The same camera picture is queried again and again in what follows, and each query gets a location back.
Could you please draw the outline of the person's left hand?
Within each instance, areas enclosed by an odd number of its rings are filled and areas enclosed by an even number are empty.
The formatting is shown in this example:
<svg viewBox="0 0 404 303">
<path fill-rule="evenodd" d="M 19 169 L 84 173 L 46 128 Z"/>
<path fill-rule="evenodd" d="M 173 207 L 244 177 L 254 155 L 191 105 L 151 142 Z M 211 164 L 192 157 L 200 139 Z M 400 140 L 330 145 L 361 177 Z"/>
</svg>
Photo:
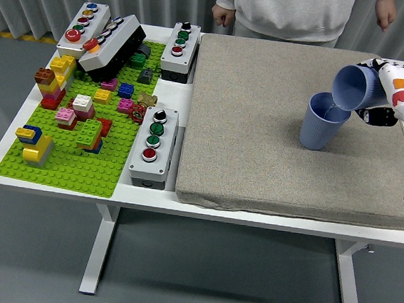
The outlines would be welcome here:
<svg viewBox="0 0 404 303">
<path fill-rule="evenodd" d="M 376 0 L 375 16 L 377 25 L 382 32 L 388 30 L 388 27 L 396 20 L 395 0 Z"/>
</svg>

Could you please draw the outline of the person's right hand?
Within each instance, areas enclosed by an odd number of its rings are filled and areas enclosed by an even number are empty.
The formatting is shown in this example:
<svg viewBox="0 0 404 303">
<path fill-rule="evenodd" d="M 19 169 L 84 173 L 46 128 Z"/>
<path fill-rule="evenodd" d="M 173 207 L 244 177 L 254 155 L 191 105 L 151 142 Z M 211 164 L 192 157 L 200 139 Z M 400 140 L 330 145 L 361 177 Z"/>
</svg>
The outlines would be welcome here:
<svg viewBox="0 0 404 303">
<path fill-rule="evenodd" d="M 235 19 L 236 10 L 233 9 L 224 9 L 224 7 L 215 4 L 212 7 L 212 15 L 214 22 L 217 26 L 222 26 L 223 28 L 227 28 L 230 26 Z"/>
</svg>

